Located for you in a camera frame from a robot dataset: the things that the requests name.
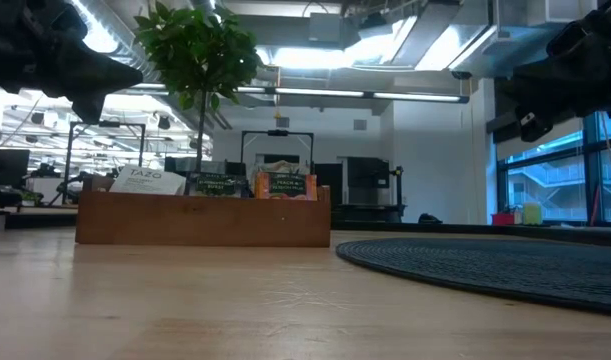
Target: potted plant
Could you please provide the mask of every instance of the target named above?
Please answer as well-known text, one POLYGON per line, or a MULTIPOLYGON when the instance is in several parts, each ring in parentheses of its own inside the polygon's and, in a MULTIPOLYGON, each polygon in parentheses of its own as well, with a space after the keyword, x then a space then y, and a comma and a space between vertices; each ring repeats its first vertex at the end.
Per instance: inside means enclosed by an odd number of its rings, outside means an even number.
POLYGON ((148 12, 148 17, 135 17, 136 40, 170 94, 178 94, 181 108, 199 109, 196 172, 200 173, 207 103, 218 109, 219 94, 238 103, 235 90, 248 84, 263 64, 256 54, 256 39, 240 30, 234 14, 220 6, 206 16, 199 8, 168 9, 157 1, 148 12))

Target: window frame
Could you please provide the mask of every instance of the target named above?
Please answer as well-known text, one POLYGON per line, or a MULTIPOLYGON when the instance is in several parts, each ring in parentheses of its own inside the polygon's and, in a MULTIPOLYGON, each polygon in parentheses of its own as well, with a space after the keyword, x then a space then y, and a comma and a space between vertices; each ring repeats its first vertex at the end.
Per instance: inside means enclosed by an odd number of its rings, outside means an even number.
MULTIPOLYGON (((559 221, 559 220, 544 220, 545 225, 560 225, 562 223, 586 226, 592 217, 594 207, 594 195, 597 187, 602 190, 602 166, 601 152, 607 150, 607 140, 600 139, 600 125, 598 123, 599 113, 591 114, 583 119, 583 143, 580 148, 572 148, 560 150, 542 156, 536 156, 529 159, 523 159, 508 163, 506 160, 501 160, 497 163, 497 201, 498 209, 502 210, 509 204, 509 171, 512 169, 523 168, 527 166, 542 164, 546 162, 567 159, 570 157, 581 156, 585 165, 585 198, 588 221, 559 221)), ((598 211, 594 221, 595 226, 611 227, 611 222, 606 221, 603 197, 598 197, 598 211)))

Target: black mat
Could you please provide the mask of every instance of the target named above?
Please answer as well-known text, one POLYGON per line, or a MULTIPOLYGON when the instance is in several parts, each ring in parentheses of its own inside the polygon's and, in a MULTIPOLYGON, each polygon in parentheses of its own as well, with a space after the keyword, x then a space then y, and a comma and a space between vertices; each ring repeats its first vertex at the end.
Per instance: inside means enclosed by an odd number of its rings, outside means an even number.
POLYGON ((540 241, 386 239, 336 254, 393 275, 461 290, 611 314, 611 248, 540 241))

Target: red object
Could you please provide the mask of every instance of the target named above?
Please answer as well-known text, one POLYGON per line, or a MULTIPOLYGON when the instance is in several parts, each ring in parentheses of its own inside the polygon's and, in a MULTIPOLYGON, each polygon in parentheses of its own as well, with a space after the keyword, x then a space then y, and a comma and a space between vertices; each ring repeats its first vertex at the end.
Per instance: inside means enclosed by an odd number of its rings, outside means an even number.
POLYGON ((514 214, 492 214, 492 225, 514 225, 514 214))

